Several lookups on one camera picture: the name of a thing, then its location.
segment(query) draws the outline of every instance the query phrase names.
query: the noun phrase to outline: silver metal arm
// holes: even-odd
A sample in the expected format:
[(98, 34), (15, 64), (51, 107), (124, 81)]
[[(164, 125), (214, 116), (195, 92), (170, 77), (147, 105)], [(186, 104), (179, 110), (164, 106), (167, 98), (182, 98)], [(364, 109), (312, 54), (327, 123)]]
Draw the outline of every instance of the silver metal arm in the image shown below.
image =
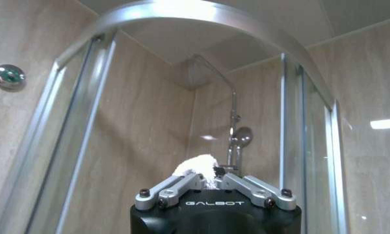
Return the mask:
[(246, 195), (256, 206), (271, 208), (275, 205), (283, 210), (295, 210), (297, 207), (296, 196), (291, 191), (280, 191), (276, 187), (254, 176), (243, 179), (227, 173), (222, 179), (216, 179), (220, 189), (236, 189)]
[(136, 209), (146, 211), (152, 209), (152, 207), (156, 205), (159, 193), (164, 188), (168, 188), (172, 186), (176, 182), (179, 182), (183, 179), (180, 176), (171, 176), (168, 179), (166, 179), (162, 183), (159, 183), (152, 189), (142, 190), (140, 193), (136, 195)]
[(202, 175), (192, 173), (178, 182), (171, 188), (162, 190), (159, 193), (159, 205), (164, 209), (175, 206), (180, 202), (180, 197), (190, 189), (203, 189), (206, 186), (206, 179)]
[(248, 181), (243, 180), (238, 175), (227, 173), (223, 180), (218, 179), (216, 181), (220, 189), (236, 189), (251, 199), (256, 206), (264, 208), (274, 207), (275, 204), (272, 204), (271, 201), (267, 201), (272, 197), (272, 194), (267, 190), (251, 184)]
[(248, 175), (244, 177), (244, 180), (247, 180), (250, 183), (256, 185), (258, 187), (266, 189), (272, 194), (272, 199), (276, 201), (276, 205), (283, 210), (295, 210), (297, 207), (297, 197), (292, 194), (288, 190), (279, 190), (276, 187), (274, 187), (267, 182), (262, 181), (256, 177)]
[[(296, 196), (289, 190), (280, 191), (276, 187), (254, 176), (240, 178), (232, 173), (216, 178), (218, 188), (238, 190), (250, 199), (254, 205), (272, 208), (278, 205), (283, 210), (295, 210), (297, 207)], [(202, 174), (191, 173), (187, 176), (171, 176), (152, 189), (143, 189), (136, 195), (136, 209), (146, 211), (155, 207), (162, 209), (175, 206), (180, 197), (190, 189), (203, 189), (206, 179)]]

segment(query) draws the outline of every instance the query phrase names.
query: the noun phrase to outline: shower head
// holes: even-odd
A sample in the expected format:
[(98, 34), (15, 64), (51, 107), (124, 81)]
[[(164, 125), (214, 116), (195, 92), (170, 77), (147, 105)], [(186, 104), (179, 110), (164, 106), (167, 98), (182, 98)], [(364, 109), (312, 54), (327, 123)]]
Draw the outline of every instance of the shower head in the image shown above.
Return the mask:
[(235, 145), (244, 148), (250, 145), (254, 140), (254, 131), (250, 127), (242, 127), (238, 129), (236, 134), (234, 136)]

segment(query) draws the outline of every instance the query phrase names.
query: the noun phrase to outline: screw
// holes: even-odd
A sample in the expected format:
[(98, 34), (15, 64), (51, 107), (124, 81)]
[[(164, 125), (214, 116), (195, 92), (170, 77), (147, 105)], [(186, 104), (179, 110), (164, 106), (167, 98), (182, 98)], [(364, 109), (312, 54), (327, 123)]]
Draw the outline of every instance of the screw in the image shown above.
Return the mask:
[(275, 207), (275, 205), (276, 205), (276, 201), (274, 200), (274, 198), (268, 197), (266, 199), (266, 208), (270, 209), (270, 208)]
[(159, 205), (159, 208), (163, 210), (168, 207), (168, 201), (162, 198), (159, 199), (158, 205)]
[(292, 197), (292, 191), (291, 189), (283, 189), (281, 190), (281, 195), (285, 197)]
[(151, 196), (151, 190), (150, 189), (142, 189), (139, 192), (139, 195), (142, 197), (150, 197)]

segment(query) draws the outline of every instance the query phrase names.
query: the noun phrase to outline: white ceiling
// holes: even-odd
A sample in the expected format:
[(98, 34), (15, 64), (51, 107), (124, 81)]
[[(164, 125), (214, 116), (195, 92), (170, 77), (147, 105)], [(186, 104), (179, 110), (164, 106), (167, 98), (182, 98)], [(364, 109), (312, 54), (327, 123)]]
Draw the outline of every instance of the white ceiling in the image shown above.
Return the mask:
[[(99, 14), (132, 0), (80, 0)], [(304, 46), (390, 19), (390, 0), (214, 0), (284, 29)], [(167, 62), (207, 54), (226, 72), (279, 53), (254, 38), (215, 25), (148, 20), (124, 31)]]

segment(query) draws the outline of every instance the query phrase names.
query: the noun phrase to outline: towel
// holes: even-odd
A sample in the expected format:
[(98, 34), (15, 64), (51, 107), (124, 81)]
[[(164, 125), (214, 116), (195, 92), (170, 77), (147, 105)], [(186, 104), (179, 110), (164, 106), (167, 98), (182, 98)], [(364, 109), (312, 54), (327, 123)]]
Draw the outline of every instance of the towel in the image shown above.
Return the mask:
[(190, 173), (203, 174), (207, 182), (206, 189), (218, 189), (215, 178), (216, 172), (215, 167), (219, 167), (216, 158), (211, 155), (199, 155), (184, 161), (176, 168), (174, 175), (186, 176)]

